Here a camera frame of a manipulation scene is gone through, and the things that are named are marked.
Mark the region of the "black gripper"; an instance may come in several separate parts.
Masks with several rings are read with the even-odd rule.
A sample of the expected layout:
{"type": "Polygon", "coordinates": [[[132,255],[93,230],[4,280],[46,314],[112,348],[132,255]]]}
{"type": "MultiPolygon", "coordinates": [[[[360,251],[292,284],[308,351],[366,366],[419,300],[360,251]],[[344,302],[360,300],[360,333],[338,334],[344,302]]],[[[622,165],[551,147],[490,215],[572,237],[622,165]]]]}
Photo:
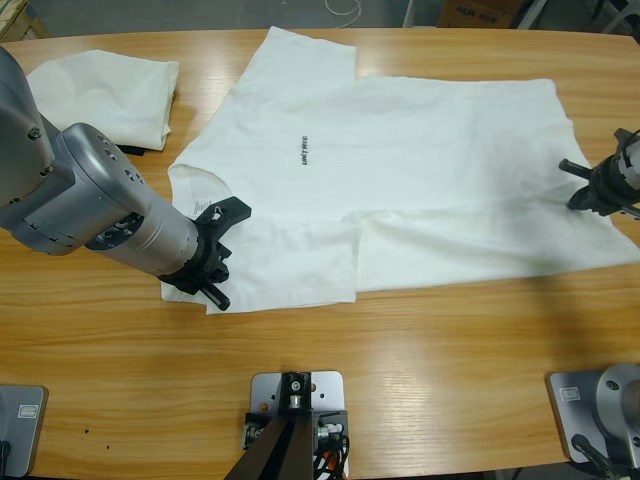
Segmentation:
{"type": "Polygon", "coordinates": [[[569,209],[591,210],[600,216],[622,213],[639,217],[639,174],[624,154],[610,156],[593,171],[568,159],[561,160],[558,167],[574,176],[591,176],[589,186],[571,196],[567,202],[569,209]]]}
{"type": "Polygon", "coordinates": [[[224,247],[215,235],[198,231],[194,255],[179,270],[162,275],[159,280],[190,295],[203,293],[221,311],[230,306],[230,299],[217,287],[229,278],[224,261],[231,251],[224,247]]]}

